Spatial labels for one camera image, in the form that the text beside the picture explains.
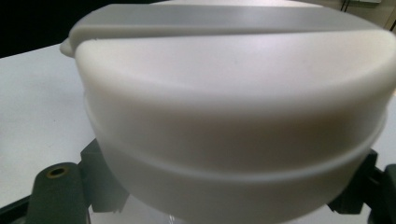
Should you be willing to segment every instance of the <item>gray strip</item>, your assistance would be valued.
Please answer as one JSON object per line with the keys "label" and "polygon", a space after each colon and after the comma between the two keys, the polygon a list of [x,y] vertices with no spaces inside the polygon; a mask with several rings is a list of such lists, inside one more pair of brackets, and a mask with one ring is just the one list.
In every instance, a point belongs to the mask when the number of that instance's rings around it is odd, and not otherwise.
{"label": "gray strip", "polygon": [[279,34],[380,29],[326,7],[110,5],[79,21],[71,50],[89,39],[182,35]]}

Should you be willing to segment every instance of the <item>white table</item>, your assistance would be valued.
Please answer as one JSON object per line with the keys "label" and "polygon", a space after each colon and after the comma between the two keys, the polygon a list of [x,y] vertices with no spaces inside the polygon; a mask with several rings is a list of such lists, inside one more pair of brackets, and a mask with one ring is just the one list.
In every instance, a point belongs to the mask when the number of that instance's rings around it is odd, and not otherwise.
{"label": "white table", "polygon": [[[78,162],[94,138],[82,102],[83,89],[73,59],[59,46],[0,59],[0,207],[27,196],[35,176],[59,162]],[[396,162],[396,98],[387,126],[374,145],[377,166]],[[130,199],[123,214],[92,214],[92,223],[171,223],[168,215]],[[363,224],[359,216],[333,214],[323,206],[289,224]]]}

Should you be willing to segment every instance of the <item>plastic container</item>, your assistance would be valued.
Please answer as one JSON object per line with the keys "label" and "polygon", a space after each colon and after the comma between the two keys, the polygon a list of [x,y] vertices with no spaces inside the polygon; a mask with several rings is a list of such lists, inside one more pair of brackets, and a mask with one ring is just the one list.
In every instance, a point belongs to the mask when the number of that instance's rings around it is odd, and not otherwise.
{"label": "plastic container", "polygon": [[[192,26],[160,16],[127,28],[84,23],[89,15],[74,31],[99,36],[76,41],[72,30],[65,42],[121,184],[144,203],[205,224],[276,223],[336,197],[384,126],[395,37],[323,7],[169,8],[159,11],[218,14]],[[227,10],[242,20],[237,29],[221,20]],[[279,29],[256,22],[265,20]]]}

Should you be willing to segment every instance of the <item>black metal bracket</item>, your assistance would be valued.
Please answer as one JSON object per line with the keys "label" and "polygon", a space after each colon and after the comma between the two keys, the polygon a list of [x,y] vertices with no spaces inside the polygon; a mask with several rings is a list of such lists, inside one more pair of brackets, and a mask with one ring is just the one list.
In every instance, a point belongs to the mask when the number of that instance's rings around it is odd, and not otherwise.
{"label": "black metal bracket", "polygon": [[366,203],[372,210],[369,224],[396,224],[396,164],[384,172],[375,167],[377,153],[372,150],[346,189],[329,207],[339,214],[359,214]]}
{"label": "black metal bracket", "polygon": [[[371,151],[346,189],[329,207],[359,214],[366,203],[369,224],[396,224],[396,164],[384,172]],[[108,169],[96,140],[81,151],[81,162],[52,165],[35,178],[32,195],[0,209],[0,224],[90,223],[93,212],[121,211],[129,196]]]}
{"label": "black metal bracket", "polygon": [[32,195],[0,209],[0,224],[86,224],[93,212],[122,210],[129,196],[107,168],[96,140],[81,151],[81,162],[41,171]]}

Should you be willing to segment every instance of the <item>dark background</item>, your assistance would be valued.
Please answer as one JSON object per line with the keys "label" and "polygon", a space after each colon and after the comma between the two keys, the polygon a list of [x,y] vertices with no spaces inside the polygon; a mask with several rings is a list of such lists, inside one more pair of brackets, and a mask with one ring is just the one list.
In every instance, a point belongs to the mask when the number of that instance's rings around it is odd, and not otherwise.
{"label": "dark background", "polygon": [[73,25],[109,4],[161,0],[0,0],[0,58],[63,42]]}

